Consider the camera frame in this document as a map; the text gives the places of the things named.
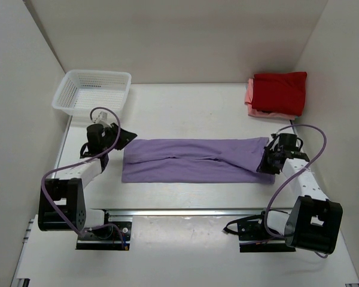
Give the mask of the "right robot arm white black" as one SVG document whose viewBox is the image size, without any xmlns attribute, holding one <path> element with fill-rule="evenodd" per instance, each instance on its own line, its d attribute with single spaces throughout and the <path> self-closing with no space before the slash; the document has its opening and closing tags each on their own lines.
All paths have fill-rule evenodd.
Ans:
<svg viewBox="0 0 359 287">
<path fill-rule="evenodd" d="M 238 237 L 242 253 L 281 253 L 297 249 L 312 251 L 321 258 L 333 253 L 340 231 L 343 209 L 331 201 L 309 168 L 311 159 L 302 151 L 303 141 L 295 134 L 275 133 L 265 147 L 257 170 L 283 174 L 296 195 L 289 211 L 268 206 L 257 215 L 232 220 L 223 232 Z"/>
</svg>

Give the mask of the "purple t shirt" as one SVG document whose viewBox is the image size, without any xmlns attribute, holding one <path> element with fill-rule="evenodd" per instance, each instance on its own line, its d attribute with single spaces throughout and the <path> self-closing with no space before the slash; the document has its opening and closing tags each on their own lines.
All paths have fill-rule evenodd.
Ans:
<svg viewBox="0 0 359 287">
<path fill-rule="evenodd" d="M 272 185 L 258 173 L 268 138 L 139 139 L 124 150 L 124 183 L 250 183 Z"/>
</svg>

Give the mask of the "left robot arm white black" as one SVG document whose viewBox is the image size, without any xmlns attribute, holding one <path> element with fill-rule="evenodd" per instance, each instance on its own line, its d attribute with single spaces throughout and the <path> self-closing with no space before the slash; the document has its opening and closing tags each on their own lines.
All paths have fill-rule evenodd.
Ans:
<svg viewBox="0 0 359 287">
<path fill-rule="evenodd" d="M 122 129 L 118 116 L 108 108 L 93 108 L 89 117 L 92 123 L 86 129 L 87 142 L 80 149 L 79 162 L 42 177 L 38 209 L 38 227 L 42 231 L 72 230 L 83 236 L 117 229 L 105 222 L 105 211 L 86 208 L 84 189 L 105 171 L 109 153 L 123 150 L 137 134 Z"/>
</svg>

